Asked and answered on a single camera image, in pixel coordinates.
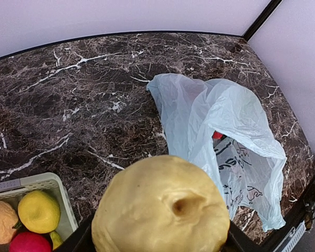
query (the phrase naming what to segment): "lemon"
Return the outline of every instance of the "lemon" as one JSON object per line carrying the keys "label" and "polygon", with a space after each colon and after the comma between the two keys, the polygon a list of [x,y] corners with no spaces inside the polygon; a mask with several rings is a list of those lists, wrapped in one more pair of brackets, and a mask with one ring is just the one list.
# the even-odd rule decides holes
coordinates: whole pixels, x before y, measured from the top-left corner
{"label": "lemon", "polygon": [[59,234],[56,231],[52,231],[50,233],[50,238],[51,238],[51,241],[53,242],[52,243],[53,250],[61,246],[63,243],[62,238],[59,236]]}
{"label": "lemon", "polygon": [[54,231],[60,220],[58,202],[43,191],[32,191],[19,202],[17,212],[25,227],[38,234]]}

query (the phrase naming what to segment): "plastic basket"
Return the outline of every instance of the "plastic basket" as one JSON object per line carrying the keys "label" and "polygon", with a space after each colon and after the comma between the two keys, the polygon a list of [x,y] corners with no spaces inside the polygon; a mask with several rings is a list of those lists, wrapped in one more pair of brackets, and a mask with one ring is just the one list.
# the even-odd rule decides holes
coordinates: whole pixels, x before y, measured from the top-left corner
{"label": "plastic basket", "polygon": [[[78,227],[70,204],[68,192],[61,179],[54,173],[43,173],[35,176],[18,178],[0,182],[0,200],[9,203],[15,210],[22,197],[28,192],[42,190],[53,196],[59,203],[61,217],[56,232],[66,240]],[[7,245],[0,246],[1,251],[7,251]]]}

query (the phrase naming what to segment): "bread dough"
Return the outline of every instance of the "bread dough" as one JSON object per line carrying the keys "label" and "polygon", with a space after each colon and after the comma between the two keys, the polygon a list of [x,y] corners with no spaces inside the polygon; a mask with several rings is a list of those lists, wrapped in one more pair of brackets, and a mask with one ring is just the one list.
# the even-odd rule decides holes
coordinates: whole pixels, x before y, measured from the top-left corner
{"label": "bread dough", "polygon": [[114,176],[92,221],[92,240],[97,252],[216,252],[229,224],[208,175],[163,155]]}

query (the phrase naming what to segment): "plastic bag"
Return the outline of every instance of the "plastic bag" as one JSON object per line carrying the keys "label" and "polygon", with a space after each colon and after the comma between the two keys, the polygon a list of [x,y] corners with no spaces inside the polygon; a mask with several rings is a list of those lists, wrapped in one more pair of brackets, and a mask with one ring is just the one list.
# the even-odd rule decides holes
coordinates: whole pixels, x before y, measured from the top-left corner
{"label": "plastic bag", "polygon": [[[169,154],[188,160],[210,176],[230,218],[238,206],[247,206],[257,211],[265,232],[283,227],[280,200],[287,158],[255,94],[230,80],[202,81],[173,73],[155,76],[147,89],[159,111]],[[250,165],[241,167],[230,160],[235,165],[220,170],[214,131],[228,136],[218,148],[228,141],[234,147],[226,157],[217,155],[219,162],[239,158],[240,148],[245,148]]]}

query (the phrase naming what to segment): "red object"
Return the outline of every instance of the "red object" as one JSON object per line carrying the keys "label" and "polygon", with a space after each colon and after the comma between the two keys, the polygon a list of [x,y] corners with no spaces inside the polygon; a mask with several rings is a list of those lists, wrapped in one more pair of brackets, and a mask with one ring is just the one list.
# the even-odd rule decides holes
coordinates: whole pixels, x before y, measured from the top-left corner
{"label": "red object", "polygon": [[220,134],[219,132],[215,131],[214,135],[212,136],[213,139],[221,139],[223,134]]}
{"label": "red object", "polygon": [[46,238],[32,232],[18,234],[9,246],[9,252],[51,252],[52,250]]}

